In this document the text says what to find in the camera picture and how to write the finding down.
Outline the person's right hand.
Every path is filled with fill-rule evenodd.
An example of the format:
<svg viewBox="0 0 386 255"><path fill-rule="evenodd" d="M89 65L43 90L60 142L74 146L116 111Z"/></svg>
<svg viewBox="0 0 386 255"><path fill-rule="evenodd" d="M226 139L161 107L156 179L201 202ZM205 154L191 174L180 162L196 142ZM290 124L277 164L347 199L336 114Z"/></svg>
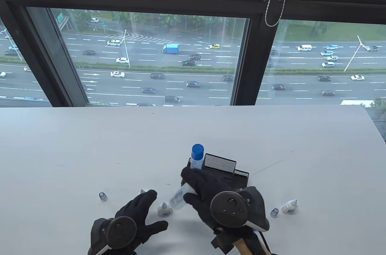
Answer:
<svg viewBox="0 0 386 255"><path fill-rule="evenodd" d="M200 169L185 167L181 172L182 179L191 186L196 194L185 193L184 200L187 204L191 205L198 213L200 219L215 233L219 232L219 228L223 232L236 237L237 239L251 238L255 233L252 228L243 226L240 228L226 228L220 225L210 212L210 204L212 199L218 193L223 191L231 191L231 187L226 185L218 178L206 174Z"/></svg>

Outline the person's left hand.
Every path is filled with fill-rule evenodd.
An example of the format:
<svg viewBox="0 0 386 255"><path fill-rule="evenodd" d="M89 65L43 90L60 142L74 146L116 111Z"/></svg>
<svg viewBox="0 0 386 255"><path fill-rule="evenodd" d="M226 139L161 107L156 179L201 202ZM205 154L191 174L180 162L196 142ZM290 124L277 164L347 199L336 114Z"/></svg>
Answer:
<svg viewBox="0 0 386 255"><path fill-rule="evenodd" d="M90 232L89 255L135 255L136 248L168 229L168 222L146 225L149 208L157 198L153 189L137 195L116 212L114 218L98 218Z"/></svg>

